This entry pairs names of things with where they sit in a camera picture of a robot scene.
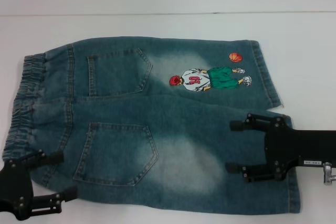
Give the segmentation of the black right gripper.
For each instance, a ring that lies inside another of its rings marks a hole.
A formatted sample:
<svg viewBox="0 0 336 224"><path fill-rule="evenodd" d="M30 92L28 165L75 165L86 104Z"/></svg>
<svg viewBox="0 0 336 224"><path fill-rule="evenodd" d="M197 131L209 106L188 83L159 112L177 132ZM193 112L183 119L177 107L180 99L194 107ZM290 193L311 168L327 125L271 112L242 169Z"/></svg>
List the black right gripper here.
<svg viewBox="0 0 336 224"><path fill-rule="evenodd" d="M247 183L264 180L282 181L294 167L322 167L324 180L335 180L335 131L295 130L282 116L248 113L242 121L230 121L231 131L266 132L267 164L225 163L230 174L241 174Z"/></svg>

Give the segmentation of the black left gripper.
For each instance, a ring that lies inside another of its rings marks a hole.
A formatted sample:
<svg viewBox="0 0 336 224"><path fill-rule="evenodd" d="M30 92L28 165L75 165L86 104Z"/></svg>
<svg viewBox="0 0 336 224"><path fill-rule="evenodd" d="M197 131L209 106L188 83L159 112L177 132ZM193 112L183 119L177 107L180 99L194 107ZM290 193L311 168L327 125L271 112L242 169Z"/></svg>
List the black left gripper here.
<svg viewBox="0 0 336 224"><path fill-rule="evenodd" d="M63 151L46 154L42 149L5 162L1 170L1 212L10 212L20 221L34 216L61 213L63 201L78 198L77 186L50 195L34 196L32 181L26 167L63 162Z"/></svg>

